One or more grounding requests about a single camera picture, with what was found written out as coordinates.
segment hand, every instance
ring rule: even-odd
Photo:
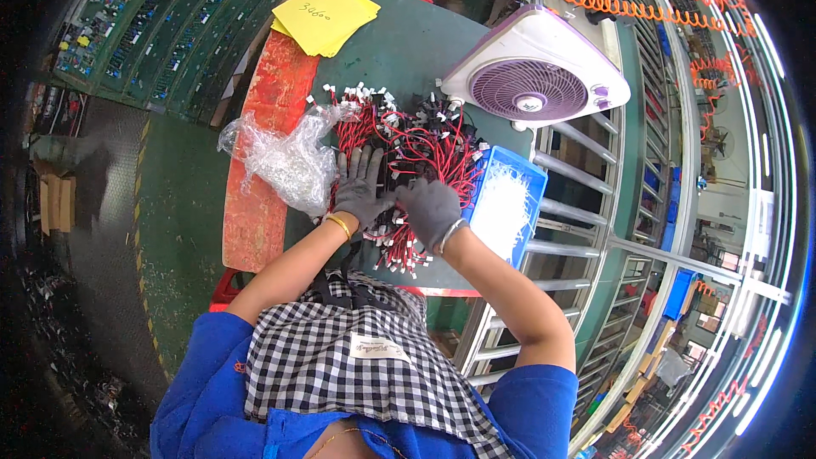
[[[462,218],[459,196],[442,181],[428,184],[420,178],[412,188],[399,187],[397,202],[408,212],[408,222],[417,239],[431,252],[436,251],[448,229]]]
[[[394,205],[393,199],[387,196],[377,199],[377,176],[382,161],[383,150],[377,149],[371,153],[370,146],[365,146],[362,150],[355,147],[348,168],[345,153],[340,153],[337,157],[340,182],[337,183],[337,192],[334,194],[334,210],[354,215],[360,221],[360,229],[370,226],[380,213]]]

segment checkered apron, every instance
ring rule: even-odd
[[[270,408],[348,412],[452,434],[478,457],[512,456],[468,382],[428,336],[424,298],[356,270],[348,283],[340,270],[327,271],[323,284],[321,276],[298,301],[260,315],[246,359],[250,420],[266,422]],[[326,286],[332,304],[323,302]],[[343,306],[350,301],[356,304]],[[352,357],[353,332],[395,342],[411,362]]]

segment forearm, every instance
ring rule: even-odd
[[[448,240],[443,258],[479,291],[521,343],[516,365],[552,363],[575,371],[570,323],[556,302],[530,279],[466,227]]]
[[[357,230],[357,220],[351,214],[336,214],[350,232]],[[324,221],[261,270],[229,304],[227,312],[254,325],[264,309],[296,300],[347,239],[345,230],[339,224]]]

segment desk fan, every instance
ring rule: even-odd
[[[619,107],[618,68],[549,9],[525,5],[482,37],[442,79],[451,100],[535,128]]]

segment yellow paper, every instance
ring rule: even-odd
[[[287,0],[272,10],[272,28],[293,37],[308,55],[331,57],[379,9],[370,0]]]

